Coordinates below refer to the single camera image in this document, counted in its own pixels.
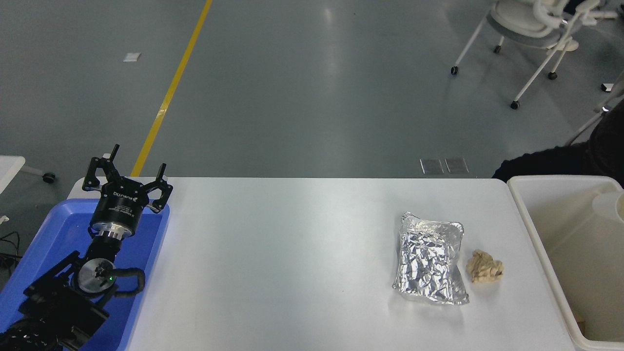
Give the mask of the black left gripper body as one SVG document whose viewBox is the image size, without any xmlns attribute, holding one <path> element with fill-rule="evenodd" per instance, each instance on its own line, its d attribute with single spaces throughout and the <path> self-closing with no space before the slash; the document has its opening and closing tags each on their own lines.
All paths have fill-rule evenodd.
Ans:
<svg viewBox="0 0 624 351">
<path fill-rule="evenodd" d="M 142 183 L 126 177 L 106 182 L 90 227 L 95 229 L 100 224 L 114 223 L 128 231 L 136 231 L 143 209 L 149 202 L 142 186 Z"/>
</svg>

